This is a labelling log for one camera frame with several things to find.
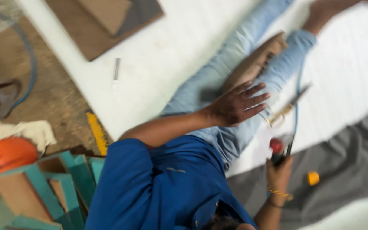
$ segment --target white floor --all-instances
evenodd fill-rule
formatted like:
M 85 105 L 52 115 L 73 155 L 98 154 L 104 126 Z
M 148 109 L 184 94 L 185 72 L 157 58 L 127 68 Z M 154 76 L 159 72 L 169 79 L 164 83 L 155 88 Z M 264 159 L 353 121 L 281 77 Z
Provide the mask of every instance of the white floor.
M 17 0 L 43 39 L 79 87 L 110 135 L 162 110 L 177 87 L 214 55 L 242 16 L 258 0 L 160 0 L 166 16 L 87 62 L 43 0 Z M 308 0 L 296 3 L 269 29 L 298 28 L 308 13 Z M 121 57 L 119 83 L 112 89 L 115 58 Z M 300 102 L 294 150 L 330 137 L 368 113 L 368 6 L 336 17 L 308 55 L 303 82 L 312 89 Z M 295 91 L 285 87 L 283 102 Z M 262 127 L 228 175 L 263 163 L 272 135 L 292 130 L 293 115 L 279 130 Z M 368 199 L 354 202 L 307 229 L 368 228 Z

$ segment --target hair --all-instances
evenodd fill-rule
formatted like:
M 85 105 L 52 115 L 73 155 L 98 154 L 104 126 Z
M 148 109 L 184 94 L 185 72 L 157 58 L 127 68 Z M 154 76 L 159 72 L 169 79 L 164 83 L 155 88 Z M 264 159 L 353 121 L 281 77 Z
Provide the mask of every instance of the hair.
M 202 230 L 235 230 L 241 224 L 237 219 L 215 215 L 203 227 Z

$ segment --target teal painted wood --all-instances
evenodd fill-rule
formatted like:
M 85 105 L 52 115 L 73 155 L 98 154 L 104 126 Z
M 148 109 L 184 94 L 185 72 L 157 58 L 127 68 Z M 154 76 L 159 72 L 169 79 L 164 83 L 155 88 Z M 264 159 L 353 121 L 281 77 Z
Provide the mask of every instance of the teal painted wood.
M 54 221 L 60 223 L 63 230 L 73 230 L 73 225 L 70 223 L 62 206 L 59 204 L 58 198 L 55 196 L 43 173 L 39 170 L 38 165 L 26 165 L 14 170 L 9 170 L 0 174 L 0 177 L 18 173 L 24 173 L 26 175 L 28 181 L 32 184 Z
M 96 185 L 99 183 L 100 174 L 103 169 L 103 165 L 105 164 L 104 158 L 97 158 L 97 157 L 87 157 L 88 164 L 90 168 L 90 172 L 93 175 L 93 178 L 95 179 Z
M 24 217 L 19 215 L 15 217 L 13 222 L 7 225 L 8 227 L 18 229 L 30 229 L 30 230 L 61 230 L 61 227 L 54 224 L 45 223 L 34 218 Z
M 67 155 L 67 160 L 72 160 L 74 162 L 74 167 L 69 168 L 69 170 L 71 171 L 72 175 L 77 175 L 77 182 L 75 179 L 74 181 L 77 186 L 79 184 L 83 189 L 83 195 L 85 197 L 86 205 L 90 207 L 93 195 L 95 194 L 96 185 L 92 175 L 90 174 L 86 158 L 84 155 L 79 155 L 73 158 L 69 154 Z
M 80 163 L 76 164 L 70 151 L 54 154 L 46 158 L 42 158 L 40 161 L 52 158 L 60 158 L 60 161 L 63 163 L 67 172 L 71 174 L 73 182 L 76 185 L 76 191 L 78 192 L 81 200 L 89 208 L 96 186 L 87 165 Z
M 48 180 L 59 181 L 62 185 L 63 194 L 65 196 L 66 207 L 68 207 L 68 215 L 74 229 L 84 230 L 85 221 L 79 207 L 78 197 L 75 191 L 75 185 L 70 174 L 45 172 L 44 176 Z

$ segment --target hand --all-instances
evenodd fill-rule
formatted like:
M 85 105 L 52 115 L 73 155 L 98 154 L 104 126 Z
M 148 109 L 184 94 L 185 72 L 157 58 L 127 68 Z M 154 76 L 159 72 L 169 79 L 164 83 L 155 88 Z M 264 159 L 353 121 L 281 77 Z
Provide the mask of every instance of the hand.
M 278 167 L 275 167 L 270 159 L 266 160 L 268 186 L 271 189 L 287 192 L 292 163 L 293 159 L 290 156 Z
M 255 105 L 271 97 L 270 93 L 264 93 L 251 98 L 252 95 L 265 88 L 265 84 L 261 83 L 248 89 L 251 85 L 252 81 L 247 81 L 231 91 L 224 93 L 212 102 L 211 105 L 201 110 L 211 121 L 211 126 L 234 127 L 248 118 L 257 115 L 267 107 L 267 104 Z

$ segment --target brown floor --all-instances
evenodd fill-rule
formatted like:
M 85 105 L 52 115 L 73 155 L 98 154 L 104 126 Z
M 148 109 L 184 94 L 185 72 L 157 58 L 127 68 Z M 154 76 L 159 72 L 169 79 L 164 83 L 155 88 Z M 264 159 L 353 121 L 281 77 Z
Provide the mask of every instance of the brown floor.
M 48 146 L 47 153 L 79 146 L 100 152 L 87 122 L 89 105 L 69 75 L 26 18 L 19 25 L 33 45 L 38 59 L 36 84 L 30 96 L 4 121 L 7 123 L 47 120 L 58 144 Z M 16 78 L 22 82 L 22 93 L 29 81 L 29 58 L 21 40 L 12 29 L 0 33 L 0 77 Z

